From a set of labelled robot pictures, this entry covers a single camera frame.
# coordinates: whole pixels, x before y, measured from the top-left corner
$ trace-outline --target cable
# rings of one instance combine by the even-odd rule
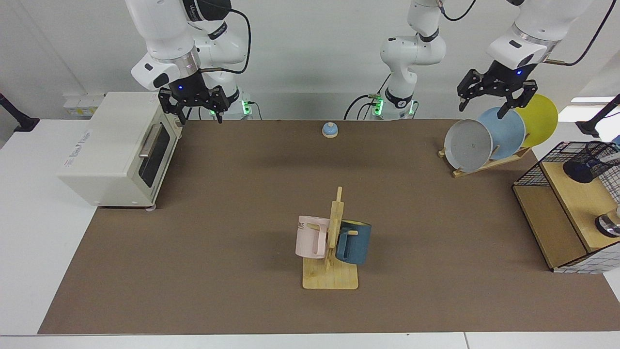
[[[364,94],[362,96],[357,97],[352,103],[351,105],[349,105],[349,108],[347,109],[347,112],[345,113],[345,118],[344,120],[347,119],[348,113],[351,111],[351,109],[353,108],[353,106],[355,105],[355,103],[361,101],[364,98],[371,98],[371,96],[369,94]]]
[[[247,66],[250,64],[250,53],[252,52],[252,26],[250,25],[250,19],[246,16],[245,13],[239,11],[239,10],[235,10],[235,9],[229,9],[227,7],[224,6],[220,6],[220,5],[216,5],[213,4],[211,2],[208,1],[204,1],[201,0],[201,2],[204,2],[205,4],[209,4],[213,7],[218,7],[220,9],[225,9],[228,10],[232,13],[236,13],[238,15],[240,15],[241,17],[243,17],[246,20],[246,24],[247,24],[247,56],[246,56],[246,64],[243,66],[242,70],[230,70],[227,68],[206,68],[206,69],[201,69],[200,72],[201,73],[210,73],[210,72],[214,72],[214,71],[225,71],[227,73],[233,73],[233,74],[243,74],[245,73],[245,71],[247,70]]]
[[[389,77],[392,76],[392,73],[389,73],[387,75],[387,78],[385,79],[385,81],[383,81],[383,84],[381,85],[381,87],[379,88],[379,91],[377,91],[377,94],[381,94],[381,90],[385,87],[385,85],[388,83],[387,81],[389,80]],[[368,112],[370,111],[370,107],[368,107],[368,109],[366,109],[366,114],[364,115],[364,120],[366,120],[366,117],[368,116]]]
[[[418,109],[420,109],[420,102],[415,101],[415,102],[414,102],[414,104],[416,104],[417,106],[415,107],[415,111],[414,111],[414,114],[413,114],[413,116],[411,117],[411,119],[414,119],[414,118],[415,118],[415,115],[416,115],[416,114],[418,114]]]
[[[259,110],[259,118],[260,120],[263,120],[263,115],[260,113],[260,105],[256,102],[248,102],[248,104],[256,104],[256,108]]]
[[[362,110],[362,109],[364,109],[364,107],[366,107],[366,106],[367,106],[367,107],[368,107],[368,109],[370,109],[370,107],[371,107],[371,106],[373,106],[373,105],[374,105],[374,103],[372,103],[372,102],[371,102],[371,103],[366,103],[366,104],[364,104],[364,105],[360,108],[360,111],[358,111],[358,112],[357,112],[357,119],[356,119],[356,120],[360,120],[361,110]]]
[[[607,119],[608,117],[616,116],[616,115],[619,115],[619,114],[620,114],[620,112],[617,112],[615,114],[608,115],[608,116],[604,117],[603,119]]]
[[[446,9],[443,7],[443,1],[438,1],[437,3],[439,4],[439,10],[441,11],[441,14],[443,14],[443,17],[445,17],[447,20],[451,22],[456,22],[456,21],[459,21],[465,18],[465,16],[469,13],[469,11],[471,11],[472,7],[474,7],[474,4],[476,3],[476,1],[477,0],[473,0],[471,5],[469,5],[469,8],[467,9],[467,11],[465,11],[465,13],[461,17],[457,17],[457,18],[448,17],[448,15],[446,14]]]
[[[574,66],[574,65],[577,65],[579,62],[581,62],[583,57],[585,57],[585,55],[588,54],[588,51],[590,51],[592,45],[594,45],[594,42],[596,41],[596,38],[598,38],[598,34],[600,34],[601,30],[603,30],[603,27],[605,26],[605,23],[607,22],[607,20],[609,19],[609,16],[611,15],[611,11],[613,11],[614,7],[616,6],[616,1],[617,0],[612,0],[611,1],[611,5],[609,6],[609,10],[607,10],[607,13],[605,14],[605,17],[603,18],[603,21],[601,22],[601,25],[598,26],[598,29],[596,30],[596,33],[592,37],[592,40],[590,40],[590,43],[586,47],[585,51],[583,51],[582,55],[576,61],[574,61],[573,63],[566,63],[565,61],[562,61],[562,60],[546,60],[543,63],[553,64],[553,65],[562,65],[562,66]]]

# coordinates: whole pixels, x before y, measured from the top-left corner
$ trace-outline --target pink mug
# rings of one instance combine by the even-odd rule
[[[304,258],[322,259],[327,255],[329,219],[301,215],[297,224],[295,254]]]

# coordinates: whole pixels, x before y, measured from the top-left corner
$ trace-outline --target blue mug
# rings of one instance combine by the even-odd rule
[[[371,228],[372,226],[367,223],[343,220],[340,226],[336,258],[345,263],[364,264],[368,254],[368,245],[370,244]],[[349,234],[352,231],[356,231],[357,234]]]

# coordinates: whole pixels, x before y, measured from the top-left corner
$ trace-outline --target mug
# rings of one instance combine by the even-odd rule
[[[327,256],[329,219],[301,215],[297,224],[295,254],[304,258],[322,259]]]
[[[364,264],[370,244],[371,228],[372,226],[367,223],[343,220],[340,226],[336,258],[349,264]]]

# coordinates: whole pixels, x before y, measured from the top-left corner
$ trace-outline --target oven window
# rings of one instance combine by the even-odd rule
[[[166,128],[163,127],[155,142],[153,154],[151,154],[151,157],[142,160],[142,165],[140,165],[140,171],[138,172],[140,178],[142,178],[149,188],[153,187],[153,182],[155,182],[157,171],[159,171],[159,165],[161,165],[161,161],[164,159],[168,144],[170,144],[170,134],[168,134]]]

